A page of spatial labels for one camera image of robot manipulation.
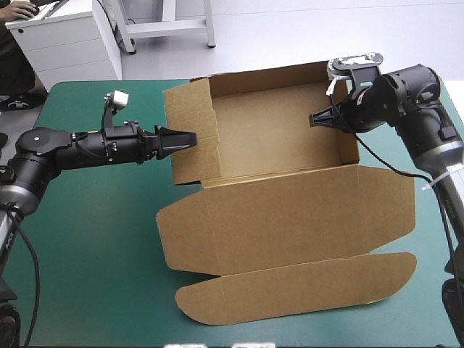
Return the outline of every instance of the black robotic arm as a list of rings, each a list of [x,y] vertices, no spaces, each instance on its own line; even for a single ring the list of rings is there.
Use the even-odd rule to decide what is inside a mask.
[[[153,157],[162,160],[196,145],[195,133],[158,126],[152,133],[142,129],[137,121],[113,125],[112,118],[127,105],[128,97],[120,91],[107,94],[101,130],[71,133],[37,127],[23,133],[16,143],[16,155],[2,168],[0,347],[15,348],[20,344],[20,316],[8,303],[17,296],[1,275],[21,221],[36,211],[50,181],[62,170],[128,162],[141,164]]]
[[[464,346],[464,143],[440,102],[440,79],[432,69],[416,65],[381,75],[382,62],[377,53],[332,59],[328,75],[333,83],[327,92],[332,106],[311,115],[310,123],[349,133],[368,132],[388,123],[403,140],[414,165],[431,175],[432,180],[414,176],[429,182],[459,243],[455,251],[451,248],[445,268],[455,279],[443,285],[442,299]],[[333,89],[338,80],[350,80],[352,90],[335,104]],[[446,217],[444,224],[452,245]]]

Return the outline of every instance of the cardboard box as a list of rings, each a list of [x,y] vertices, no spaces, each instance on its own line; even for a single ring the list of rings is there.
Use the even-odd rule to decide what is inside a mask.
[[[165,92],[169,126],[197,132],[172,156],[201,182],[157,215],[169,267],[220,276],[179,289],[191,318],[226,325],[361,305],[399,291],[416,260],[366,255],[411,232],[414,183],[357,165],[354,137],[311,128],[326,62],[215,75]],[[336,99],[348,93],[339,84]]]

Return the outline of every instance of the black cable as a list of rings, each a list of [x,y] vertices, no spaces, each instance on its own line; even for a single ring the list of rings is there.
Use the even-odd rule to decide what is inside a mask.
[[[100,4],[101,9],[103,9],[104,15],[107,17],[109,27],[111,28],[111,31],[113,32],[113,35],[115,34],[115,29],[113,29],[113,23],[111,23],[111,19],[109,18],[107,9],[105,9],[103,3],[100,0],[96,0]]]
[[[30,256],[32,257],[32,260],[34,262],[34,271],[36,275],[36,299],[34,301],[34,309],[32,312],[32,318],[30,319],[29,332],[28,332],[28,335],[23,345],[24,348],[27,348],[29,347],[30,339],[32,338],[34,328],[36,327],[38,304],[40,302],[40,297],[41,297],[41,276],[40,276],[40,269],[38,267],[38,257],[37,257],[36,251],[34,250],[34,247],[32,243],[30,242],[28,236],[26,235],[26,233],[24,233],[24,231],[20,227],[20,224],[17,223],[16,218],[13,216],[12,208],[14,208],[14,206],[13,204],[10,203],[7,205],[7,208],[5,209],[5,211],[7,212],[9,219],[13,222],[15,228],[21,235],[22,240],[25,242],[26,246],[29,249]]]
[[[90,151],[90,150],[87,150],[86,148],[82,147],[82,146],[79,144],[79,141],[82,140],[82,139],[85,139],[86,137],[87,137],[87,136],[84,136],[84,137],[82,137],[82,138],[79,138],[78,136],[76,137],[76,140],[75,140],[75,147],[76,147],[79,151],[83,152],[84,154],[87,154],[87,155],[90,156],[90,157],[108,158],[107,155],[101,156],[101,155],[99,155],[99,154],[96,154],[96,153],[94,153],[94,152],[92,152],[92,151]]]
[[[113,33],[113,36],[115,37],[115,40],[116,40],[116,26],[117,26],[117,23],[116,23],[116,26],[113,28],[113,23],[112,23],[111,18],[109,18],[107,9],[104,7],[104,5],[103,5],[103,3],[101,2],[101,0],[96,0],[96,1],[99,3],[101,9],[103,9],[104,15],[105,15],[105,17],[106,17],[107,20],[108,20],[109,27],[111,28],[111,31],[112,31],[112,33]],[[133,20],[132,18],[128,18],[128,20],[130,20],[133,24],[136,24],[136,21]],[[122,51],[123,48],[120,46],[121,42],[123,42],[123,40],[120,40],[119,42],[117,42],[117,46],[118,46],[119,49]]]
[[[356,132],[351,128],[349,123],[344,119],[344,116],[341,114],[340,110],[338,107],[336,107],[334,95],[330,95],[330,100],[331,100],[331,106],[332,110],[336,113],[338,117],[340,117],[340,120],[343,122],[344,126],[347,128],[347,130],[356,138],[356,140],[370,153],[372,154],[380,163],[383,165],[387,166],[389,169],[393,170],[396,174],[407,176],[409,178],[420,178],[425,180],[428,184],[432,182],[432,180],[425,175],[422,174],[416,174],[416,173],[407,173],[403,172],[402,170],[396,169],[392,165],[390,165],[386,160],[382,159],[380,156],[378,156],[357,134]],[[435,197],[436,197],[436,202],[439,205],[440,209],[440,215],[442,217],[442,222],[443,222],[443,228],[445,235],[447,237],[447,243],[448,243],[448,249],[449,249],[449,261],[451,263],[452,267],[452,272],[453,272],[453,277],[456,282],[456,289],[457,289],[457,297],[459,298],[459,303],[461,310],[464,312],[464,301],[463,301],[463,294],[461,292],[461,287],[460,287],[460,279],[459,276],[457,275],[457,268],[456,268],[456,262],[455,262],[455,248],[452,245],[452,238],[451,238],[451,233],[450,233],[450,227],[448,226],[448,221],[447,221],[447,216],[446,212],[444,210],[443,204],[440,202],[439,198],[439,192],[438,189],[435,185],[432,186],[432,189],[434,190]]]

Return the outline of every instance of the green table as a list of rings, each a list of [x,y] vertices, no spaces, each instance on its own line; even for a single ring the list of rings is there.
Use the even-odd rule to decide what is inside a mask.
[[[115,123],[140,120],[147,130],[165,125],[162,91],[185,81],[60,83],[38,125],[70,131],[100,128],[103,96],[130,94]],[[444,95],[459,131],[459,120]],[[401,140],[388,126],[363,136],[382,157],[415,171]],[[361,163],[379,166],[361,150]],[[274,341],[280,346],[434,346],[454,344],[442,307],[447,246],[433,194],[417,182],[417,225],[410,235],[379,249],[418,257],[413,279],[385,301],[340,310],[213,327],[186,317],[175,291],[206,279],[170,270],[155,223],[157,211],[199,186],[174,186],[170,160],[73,170],[51,182],[38,211],[23,227],[41,263],[42,297],[34,345],[161,346],[202,342]],[[17,292],[23,335],[33,305],[33,265],[18,240],[5,279]]]

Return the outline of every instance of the person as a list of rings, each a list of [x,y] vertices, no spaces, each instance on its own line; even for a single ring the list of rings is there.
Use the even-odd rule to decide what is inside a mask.
[[[26,110],[42,105],[45,96],[29,93],[36,81],[33,68],[5,22],[34,17],[36,6],[29,1],[0,0],[0,112]]]

